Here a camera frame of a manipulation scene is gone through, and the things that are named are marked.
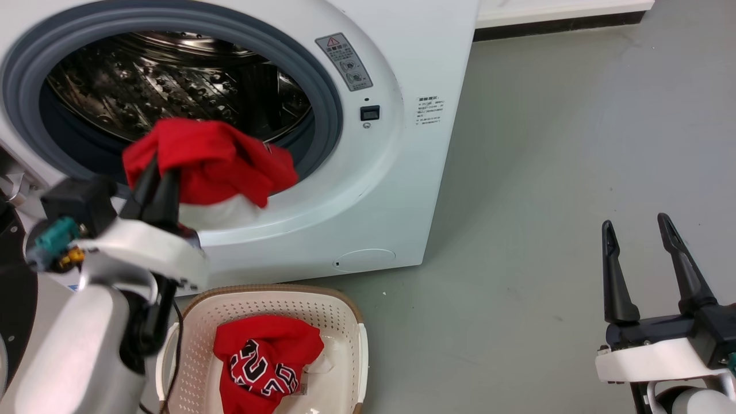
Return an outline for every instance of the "gray floor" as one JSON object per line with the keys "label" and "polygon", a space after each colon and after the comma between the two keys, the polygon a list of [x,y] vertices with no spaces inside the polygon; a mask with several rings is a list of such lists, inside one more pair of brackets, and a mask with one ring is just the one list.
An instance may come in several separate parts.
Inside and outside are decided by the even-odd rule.
{"label": "gray floor", "polygon": [[[734,18],[659,0],[634,27],[474,45],[424,265],[308,282],[365,314],[365,413],[634,412],[595,374],[600,225],[643,316],[677,310],[659,211],[736,301]],[[50,317],[66,294],[43,288]]]}

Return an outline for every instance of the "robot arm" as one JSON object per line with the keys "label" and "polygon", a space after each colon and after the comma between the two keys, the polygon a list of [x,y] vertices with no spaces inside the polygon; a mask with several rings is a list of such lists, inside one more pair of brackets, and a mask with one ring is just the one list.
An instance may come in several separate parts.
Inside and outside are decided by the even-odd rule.
{"label": "robot arm", "polygon": [[[68,179],[42,198],[52,225],[29,260],[53,267],[75,246],[84,261],[79,291],[21,381],[18,413],[137,412],[145,358],[163,344],[176,289],[207,275],[197,234],[178,223],[178,199],[176,172],[160,178],[155,160],[119,217],[101,181]],[[75,232],[58,228],[70,219],[87,238],[65,242]]]}
{"label": "robot arm", "polygon": [[[680,315],[641,319],[631,302],[618,261],[620,248],[610,221],[603,223],[604,317],[607,345],[598,350],[598,378],[628,382],[637,414],[736,413],[736,308],[721,306],[667,214],[659,232],[672,255],[681,300]],[[658,382],[703,379],[706,388]]]}

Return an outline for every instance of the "teal connector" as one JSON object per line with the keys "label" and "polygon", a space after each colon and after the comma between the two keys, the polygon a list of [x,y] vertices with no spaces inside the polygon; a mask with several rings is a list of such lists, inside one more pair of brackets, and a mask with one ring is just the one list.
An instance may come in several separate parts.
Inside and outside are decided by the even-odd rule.
{"label": "teal connector", "polygon": [[46,229],[29,250],[26,262],[38,271],[47,271],[52,263],[61,259],[72,240],[79,239],[79,226],[70,217],[62,217]]}
{"label": "teal connector", "polygon": [[731,371],[731,375],[736,376],[736,352],[729,355],[727,367]]}
{"label": "teal connector", "polygon": [[61,253],[66,252],[66,246],[72,240],[80,237],[79,226],[74,220],[71,217],[62,217],[36,239],[36,247],[42,248],[53,255],[61,256]]}

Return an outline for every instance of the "basket rim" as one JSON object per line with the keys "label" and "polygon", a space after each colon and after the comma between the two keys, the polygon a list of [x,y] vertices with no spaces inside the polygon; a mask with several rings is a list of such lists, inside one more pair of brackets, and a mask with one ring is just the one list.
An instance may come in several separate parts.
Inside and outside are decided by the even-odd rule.
{"label": "basket rim", "polygon": [[364,323],[363,315],[361,314],[360,309],[358,309],[353,301],[350,300],[350,298],[348,298],[344,293],[327,287],[315,287],[303,284],[243,284],[239,286],[218,287],[216,289],[206,290],[195,296],[194,299],[189,302],[189,305],[184,308],[184,311],[182,312],[182,319],[186,319],[186,316],[189,314],[189,312],[191,312],[191,310],[196,305],[202,303],[205,299],[209,299],[217,295],[246,292],[300,292],[332,296],[347,304],[350,310],[353,311],[353,315],[355,315],[355,320],[357,321],[357,323]]}

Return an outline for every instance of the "beige basket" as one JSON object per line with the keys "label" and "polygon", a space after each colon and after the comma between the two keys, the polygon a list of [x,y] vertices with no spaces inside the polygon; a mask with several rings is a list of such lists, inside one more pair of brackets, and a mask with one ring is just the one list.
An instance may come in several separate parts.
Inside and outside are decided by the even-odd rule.
{"label": "beige basket", "polygon": [[[222,362],[212,353],[217,326],[254,315],[281,315],[319,328],[325,355],[333,364],[327,373],[310,373],[304,396],[285,397],[275,414],[359,414],[368,378],[368,337],[355,305],[340,292],[317,287],[252,285],[210,290],[184,309],[184,334],[177,384],[171,393],[171,414],[221,414],[219,379]],[[156,391],[165,396],[164,365],[174,354],[170,329],[156,362]]]}

